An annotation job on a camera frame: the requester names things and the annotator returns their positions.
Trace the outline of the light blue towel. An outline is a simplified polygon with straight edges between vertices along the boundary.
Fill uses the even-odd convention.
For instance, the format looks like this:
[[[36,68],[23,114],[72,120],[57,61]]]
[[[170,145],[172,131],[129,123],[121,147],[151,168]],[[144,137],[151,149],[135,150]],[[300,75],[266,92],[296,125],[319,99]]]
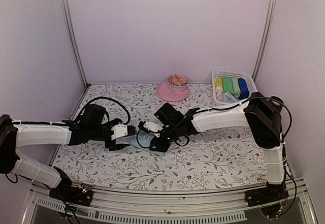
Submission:
[[[139,130],[134,136],[130,136],[128,142],[131,146],[139,149],[149,149],[151,140],[155,138],[155,134],[147,133]]]

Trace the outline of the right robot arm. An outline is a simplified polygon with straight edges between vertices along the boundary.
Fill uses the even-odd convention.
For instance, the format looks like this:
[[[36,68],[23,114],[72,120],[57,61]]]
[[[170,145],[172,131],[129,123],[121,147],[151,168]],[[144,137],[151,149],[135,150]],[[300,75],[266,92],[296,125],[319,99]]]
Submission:
[[[280,98],[268,98],[259,92],[252,93],[251,97],[228,108],[194,108],[185,114],[171,104],[164,103],[154,115],[163,127],[156,131],[149,149],[167,152],[171,142],[180,137],[226,127],[247,126],[255,143],[264,152],[267,182],[270,185],[263,189],[262,195],[266,201],[272,202],[282,194],[281,183],[285,179],[282,162],[282,108],[284,103]]]

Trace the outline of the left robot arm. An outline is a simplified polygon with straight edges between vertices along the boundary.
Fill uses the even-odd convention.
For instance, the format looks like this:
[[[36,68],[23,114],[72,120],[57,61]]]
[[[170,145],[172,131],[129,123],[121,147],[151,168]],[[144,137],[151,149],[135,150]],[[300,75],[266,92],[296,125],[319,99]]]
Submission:
[[[134,126],[121,119],[109,118],[107,110],[96,104],[86,105],[74,120],[62,122],[14,121],[8,114],[1,116],[1,174],[15,174],[40,182],[61,196],[72,200],[76,193],[66,173],[55,167],[46,166],[23,154],[17,148],[30,145],[75,146],[89,141],[102,141],[105,148],[114,151],[125,148],[117,144],[118,138],[136,133]]]

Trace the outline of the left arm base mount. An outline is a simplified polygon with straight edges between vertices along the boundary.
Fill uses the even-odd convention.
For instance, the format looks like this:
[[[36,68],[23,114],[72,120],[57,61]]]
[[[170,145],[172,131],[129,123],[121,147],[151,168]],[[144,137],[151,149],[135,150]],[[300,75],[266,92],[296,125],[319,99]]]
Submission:
[[[89,207],[93,198],[93,191],[83,186],[72,186],[70,182],[61,181],[55,188],[51,188],[49,197],[76,205]]]

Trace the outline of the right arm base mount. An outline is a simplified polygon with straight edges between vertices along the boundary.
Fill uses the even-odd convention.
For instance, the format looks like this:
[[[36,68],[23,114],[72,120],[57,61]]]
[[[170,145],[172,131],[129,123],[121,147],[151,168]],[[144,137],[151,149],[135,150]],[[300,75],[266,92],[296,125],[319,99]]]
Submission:
[[[252,207],[284,200],[288,197],[289,194],[284,183],[270,184],[267,182],[265,187],[246,191],[244,200],[249,207]]]

